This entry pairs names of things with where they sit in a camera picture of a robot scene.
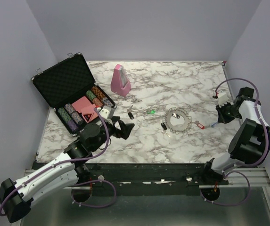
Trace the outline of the black poker chip case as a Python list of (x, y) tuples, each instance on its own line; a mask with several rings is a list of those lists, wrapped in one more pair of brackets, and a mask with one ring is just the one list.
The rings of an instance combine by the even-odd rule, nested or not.
[(82, 53), (71, 55), (69, 58), (33, 76), (31, 81), (72, 136), (84, 128), (86, 122), (78, 125), (76, 129), (72, 129), (67, 124), (67, 120), (64, 120), (57, 112), (64, 105), (72, 104), (85, 96), (86, 92), (91, 90), (92, 87), (101, 88), (96, 84)]

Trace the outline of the black tag key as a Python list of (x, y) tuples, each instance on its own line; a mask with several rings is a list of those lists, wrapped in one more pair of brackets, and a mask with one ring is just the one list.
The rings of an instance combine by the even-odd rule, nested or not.
[(131, 120), (134, 119), (134, 116), (133, 116), (133, 114), (132, 114), (132, 107), (133, 107), (133, 105), (131, 105), (131, 106), (129, 107), (129, 109), (127, 110), (127, 114), (128, 114), (128, 116), (129, 116), (129, 118), (130, 118)]
[(161, 123), (161, 126), (162, 126), (162, 129), (163, 129), (162, 130), (162, 134), (164, 134), (164, 135), (166, 135), (168, 137), (171, 137), (171, 135), (168, 132), (168, 128), (167, 128), (166, 124), (164, 122), (162, 122)]

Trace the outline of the black tag key left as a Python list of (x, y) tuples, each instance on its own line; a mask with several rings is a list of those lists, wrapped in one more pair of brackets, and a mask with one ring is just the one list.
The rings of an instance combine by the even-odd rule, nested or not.
[(129, 118), (130, 118), (131, 120), (134, 119), (134, 116), (133, 116), (133, 114), (132, 114), (132, 107), (133, 107), (133, 105), (131, 105), (131, 106), (129, 107), (129, 109), (127, 110), (127, 114), (128, 114), (128, 116), (129, 116)]

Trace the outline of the black tag key centre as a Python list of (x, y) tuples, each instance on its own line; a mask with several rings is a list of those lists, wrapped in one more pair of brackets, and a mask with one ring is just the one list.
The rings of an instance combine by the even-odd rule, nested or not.
[(162, 126), (162, 129), (163, 129), (162, 130), (162, 134), (164, 134), (164, 135), (166, 135), (168, 137), (171, 137), (171, 135), (168, 132), (168, 128), (167, 128), (166, 124), (164, 122), (162, 122), (161, 123), (161, 126)]

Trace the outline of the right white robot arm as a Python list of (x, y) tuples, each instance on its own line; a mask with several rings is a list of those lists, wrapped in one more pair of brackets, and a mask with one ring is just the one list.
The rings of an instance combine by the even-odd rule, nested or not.
[(230, 142), (228, 152), (221, 157), (212, 158), (206, 162), (201, 172), (201, 180), (205, 184), (222, 181), (224, 175), (232, 169), (246, 165), (263, 163), (262, 156), (266, 144), (270, 150), (270, 126), (263, 120), (266, 129), (260, 122), (261, 103), (253, 98), (254, 89), (244, 87), (239, 90), (233, 103), (222, 102), (226, 95), (218, 94), (218, 123), (227, 124), (234, 119), (242, 119), (243, 123)]

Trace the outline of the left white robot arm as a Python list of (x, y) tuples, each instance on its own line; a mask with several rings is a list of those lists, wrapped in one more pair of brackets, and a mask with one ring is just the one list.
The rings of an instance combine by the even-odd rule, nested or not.
[(60, 155), (40, 169), (17, 180), (10, 178), (0, 185), (0, 216), (10, 223), (24, 218), (31, 206), (52, 191), (67, 186), (90, 183), (84, 164), (99, 155), (92, 153), (102, 145), (109, 146), (110, 137), (127, 139), (133, 123), (124, 123), (120, 117), (113, 120), (100, 117), (98, 123), (87, 124)]

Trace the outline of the black front mounting rail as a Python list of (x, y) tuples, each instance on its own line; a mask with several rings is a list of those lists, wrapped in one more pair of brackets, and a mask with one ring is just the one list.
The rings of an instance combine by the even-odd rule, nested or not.
[(89, 193), (93, 196), (111, 195), (111, 186), (102, 179), (115, 186), (118, 196), (195, 196), (199, 195), (200, 186), (209, 189), (214, 185), (228, 184), (225, 180), (204, 182), (201, 177), (202, 163), (86, 163), (84, 168), (90, 183), (78, 184), (76, 190), (81, 196)]

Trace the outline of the red tag key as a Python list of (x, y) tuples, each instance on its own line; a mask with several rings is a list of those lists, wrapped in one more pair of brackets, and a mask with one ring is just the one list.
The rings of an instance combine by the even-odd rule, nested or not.
[(205, 126), (202, 125), (199, 121), (193, 121), (192, 123), (197, 125), (200, 129), (205, 129)]

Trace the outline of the green tag key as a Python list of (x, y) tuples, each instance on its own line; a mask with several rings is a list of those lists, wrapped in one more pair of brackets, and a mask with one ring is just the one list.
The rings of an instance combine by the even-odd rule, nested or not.
[(153, 109), (153, 110), (147, 110), (147, 114), (155, 114), (155, 110)]

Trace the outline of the pink metronome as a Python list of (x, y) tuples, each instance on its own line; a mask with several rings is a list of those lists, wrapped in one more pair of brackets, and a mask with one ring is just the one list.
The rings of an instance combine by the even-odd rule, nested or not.
[(120, 64), (117, 64), (114, 68), (110, 88), (112, 92), (122, 97), (126, 97), (131, 90), (131, 82), (125, 68)]

